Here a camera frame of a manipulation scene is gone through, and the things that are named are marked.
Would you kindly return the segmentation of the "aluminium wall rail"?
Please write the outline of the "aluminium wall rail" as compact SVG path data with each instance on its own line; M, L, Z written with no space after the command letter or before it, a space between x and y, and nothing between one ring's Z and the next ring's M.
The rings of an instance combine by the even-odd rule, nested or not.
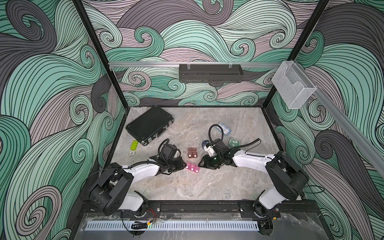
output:
M180 65L225 65L231 67L233 65L241 65L244 68L278 68L282 62L278 63L262 63L262 62L109 62L111 68L178 68Z

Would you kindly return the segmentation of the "clear blue rectangular pillbox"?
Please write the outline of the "clear blue rectangular pillbox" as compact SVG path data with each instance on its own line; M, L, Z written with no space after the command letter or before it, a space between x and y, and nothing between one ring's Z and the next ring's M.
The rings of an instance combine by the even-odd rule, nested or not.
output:
M232 130L229 127L227 127L224 123L219 122L218 125L222 128L225 136L231 133Z

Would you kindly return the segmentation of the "green round pillbox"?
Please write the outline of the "green round pillbox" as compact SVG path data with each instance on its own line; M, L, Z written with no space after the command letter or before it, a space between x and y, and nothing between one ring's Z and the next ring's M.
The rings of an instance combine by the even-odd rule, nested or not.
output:
M236 138L230 138L229 140L229 147L230 148L236 148L241 145L241 141Z

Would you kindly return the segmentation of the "dark red two-compartment pillbox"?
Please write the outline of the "dark red two-compartment pillbox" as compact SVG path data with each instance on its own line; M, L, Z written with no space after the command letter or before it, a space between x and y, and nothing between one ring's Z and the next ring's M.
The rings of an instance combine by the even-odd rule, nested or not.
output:
M190 147L188 148L188 158L194 159L198 157L198 151L197 148Z

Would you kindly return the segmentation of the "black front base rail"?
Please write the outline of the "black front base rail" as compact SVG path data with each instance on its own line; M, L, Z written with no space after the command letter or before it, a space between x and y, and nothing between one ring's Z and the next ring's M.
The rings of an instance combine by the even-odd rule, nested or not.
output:
M136 213L129 210L117 210L113 217L138 219L150 219L156 217L167 218L176 214L238 214L241 218L263 220L279 218L281 214L320 214L320 208L312 200L283 201L273 209L260 214L256 209L256 203L250 200L221 200L221 201L176 201L176 200L150 200L147 202L144 213Z

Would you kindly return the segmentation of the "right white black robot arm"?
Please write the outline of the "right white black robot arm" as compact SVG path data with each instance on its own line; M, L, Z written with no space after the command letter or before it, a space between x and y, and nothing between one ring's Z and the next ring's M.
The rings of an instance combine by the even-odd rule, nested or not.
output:
M199 167L217 170L222 166L249 168L267 174L273 185L263 191L254 202L258 216L277 212L275 206L283 201L294 201L309 182L309 175L285 152L276 154L248 153L239 148L208 150Z

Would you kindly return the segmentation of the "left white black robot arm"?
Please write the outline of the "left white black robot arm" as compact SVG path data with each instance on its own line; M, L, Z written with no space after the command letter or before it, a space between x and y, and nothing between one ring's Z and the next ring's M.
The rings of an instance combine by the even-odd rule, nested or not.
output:
M112 163L89 188L87 197L105 216L117 211L143 216L147 212L149 200L138 191L130 193L131 185L149 177L170 175L186 167L187 163L181 157L168 163L156 157L131 166Z

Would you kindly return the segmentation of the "black wall-mounted tray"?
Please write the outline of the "black wall-mounted tray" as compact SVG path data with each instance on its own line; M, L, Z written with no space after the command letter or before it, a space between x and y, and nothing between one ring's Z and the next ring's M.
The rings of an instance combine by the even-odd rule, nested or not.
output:
M241 65L235 64L180 64L181 83L240 83L244 72Z

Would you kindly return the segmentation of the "clear plastic wall bin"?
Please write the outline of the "clear plastic wall bin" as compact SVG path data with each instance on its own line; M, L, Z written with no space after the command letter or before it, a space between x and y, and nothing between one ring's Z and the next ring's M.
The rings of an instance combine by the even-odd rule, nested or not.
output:
M284 61L272 78L272 83L288 109L300 109L317 90L302 65L295 61Z

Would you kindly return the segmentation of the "black hard case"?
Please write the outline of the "black hard case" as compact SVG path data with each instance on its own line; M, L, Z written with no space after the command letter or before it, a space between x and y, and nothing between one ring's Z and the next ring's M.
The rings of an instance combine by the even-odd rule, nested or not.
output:
M126 130L142 146L147 146L166 132L174 121L174 117L164 109L152 107L127 124Z

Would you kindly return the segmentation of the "blue round pillbox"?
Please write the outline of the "blue round pillbox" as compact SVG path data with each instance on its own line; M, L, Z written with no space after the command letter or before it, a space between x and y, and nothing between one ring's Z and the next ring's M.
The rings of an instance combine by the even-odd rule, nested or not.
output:
M209 140L204 140L204 141L202 142L202 147L203 147L204 149L207 149L209 146L210 146L210 141L209 141Z

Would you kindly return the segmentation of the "pink three-compartment pillbox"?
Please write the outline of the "pink three-compartment pillbox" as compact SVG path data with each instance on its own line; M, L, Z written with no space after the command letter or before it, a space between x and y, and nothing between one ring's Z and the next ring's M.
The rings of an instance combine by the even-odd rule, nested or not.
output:
M200 167L196 164L193 164L191 162L187 162L187 166L186 166L186 169L187 170L190 170L194 173L199 173L200 172Z

